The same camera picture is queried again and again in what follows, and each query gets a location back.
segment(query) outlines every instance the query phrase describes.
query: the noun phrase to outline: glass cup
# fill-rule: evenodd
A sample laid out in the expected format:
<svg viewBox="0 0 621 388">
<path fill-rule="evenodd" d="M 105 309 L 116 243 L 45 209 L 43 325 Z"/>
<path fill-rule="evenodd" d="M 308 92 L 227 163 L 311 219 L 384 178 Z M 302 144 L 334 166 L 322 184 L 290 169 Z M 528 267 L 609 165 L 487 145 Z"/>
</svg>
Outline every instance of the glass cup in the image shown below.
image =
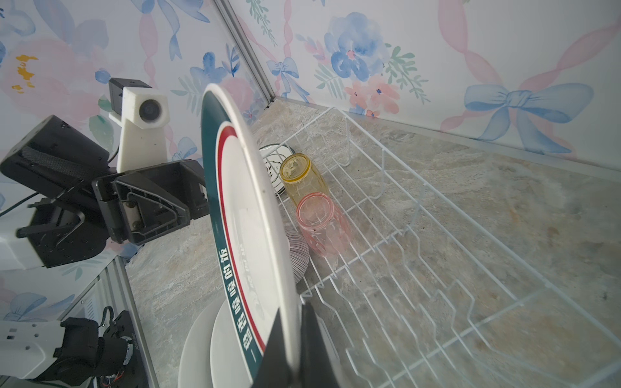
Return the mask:
<svg viewBox="0 0 621 388">
<path fill-rule="evenodd" d="M 321 176 L 309 157 L 302 153 L 295 153 L 283 161 L 280 167 L 280 179 L 295 206 L 307 194 L 312 192 L 328 194 L 330 192 L 324 177 Z"/>
<path fill-rule="evenodd" d="M 302 198 L 296 218 L 306 242 L 317 254 L 337 255 L 349 246 L 349 223 L 324 193 L 313 192 Z"/>
</svg>

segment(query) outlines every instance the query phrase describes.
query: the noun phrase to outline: stack of plates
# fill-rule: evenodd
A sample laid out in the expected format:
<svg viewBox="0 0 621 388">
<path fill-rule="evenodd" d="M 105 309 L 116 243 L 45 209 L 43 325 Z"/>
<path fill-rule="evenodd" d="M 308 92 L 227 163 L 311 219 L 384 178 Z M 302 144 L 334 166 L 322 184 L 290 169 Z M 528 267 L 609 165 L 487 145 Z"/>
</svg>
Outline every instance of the stack of plates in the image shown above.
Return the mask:
<svg viewBox="0 0 621 388">
<path fill-rule="evenodd" d="M 311 252 L 309 251 L 309 245 L 300 233 L 293 229 L 287 229 L 285 234 L 289 239 L 289 255 L 291 256 L 291 266 L 293 267 L 293 278 L 297 283 L 302 279 L 306 268 L 309 266 Z"/>
</svg>

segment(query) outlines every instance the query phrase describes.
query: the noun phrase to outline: plate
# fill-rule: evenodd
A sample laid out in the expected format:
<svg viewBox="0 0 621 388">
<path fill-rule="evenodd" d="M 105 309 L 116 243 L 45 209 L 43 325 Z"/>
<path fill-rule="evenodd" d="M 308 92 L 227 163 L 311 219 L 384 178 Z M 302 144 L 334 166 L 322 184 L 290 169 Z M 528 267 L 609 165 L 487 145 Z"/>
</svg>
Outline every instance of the plate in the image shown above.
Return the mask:
<svg viewBox="0 0 621 388">
<path fill-rule="evenodd" d="M 277 146 L 278 144 L 268 144 L 259 148 L 261 152 L 261 156 L 263 157 L 263 161 L 265 162 L 265 169 L 268 171 L 268 177 L 272 183 L 272 187 L 278 194 L 284 193 L 284 185 L 282 180 L 280 180 L 280 166 L 287 157 L 295 154 L 291 148 L 286 145 L 281 145 L 269 155 L 267 153 L 269 150 Z"/>
<path fill-rule="evenodd" d="M 289 243 L 256 141 L 228 92 L 216 84 L 203 94 L 201 142 L 227 308 L 248 375 L 256 378 L 277 313 L 287 363 L 295 374 L 301 353 L 300 300 Z"/>
</svg>

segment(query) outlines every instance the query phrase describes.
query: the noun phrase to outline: camera lens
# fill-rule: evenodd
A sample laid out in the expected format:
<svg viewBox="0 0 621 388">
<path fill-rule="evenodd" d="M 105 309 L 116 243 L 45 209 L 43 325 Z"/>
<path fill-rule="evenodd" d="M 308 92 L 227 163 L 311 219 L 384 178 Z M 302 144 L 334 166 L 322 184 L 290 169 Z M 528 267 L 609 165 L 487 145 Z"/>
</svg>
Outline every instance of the camera lens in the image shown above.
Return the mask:
<svg viewBox="0 0 621 388">
<path fill-rule="evenodd" d="M 138 113 L 144 121 L 156 121 L 160 117 L 160 104 L 156 100 L 146 100 L 140 105 Z"/>
</svg>

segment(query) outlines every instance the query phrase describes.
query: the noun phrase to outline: small white plate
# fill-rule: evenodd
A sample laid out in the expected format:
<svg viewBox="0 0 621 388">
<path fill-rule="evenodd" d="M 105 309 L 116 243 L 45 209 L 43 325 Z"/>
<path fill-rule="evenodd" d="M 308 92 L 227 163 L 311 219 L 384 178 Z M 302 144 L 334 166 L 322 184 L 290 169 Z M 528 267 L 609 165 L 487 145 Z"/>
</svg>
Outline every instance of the small white plate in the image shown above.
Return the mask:
<svg viewBox="0 0 621 388">
<path fill-rule="evenodd" d="M 280 166 L 287 157 L 295 154 L 295 152 L 286 145 L 281 145 L 267 155 L 267 152 L 277 145 L 278 144 L 268 144 L 259 148 L 259 151 L 265 162 L 265 168 L 268 170 L 268 176 L 270 177 L 274 190 L 278 194 L 283 194 L 284 185 L 282 180 L 280 180 Z"/>
</svg>

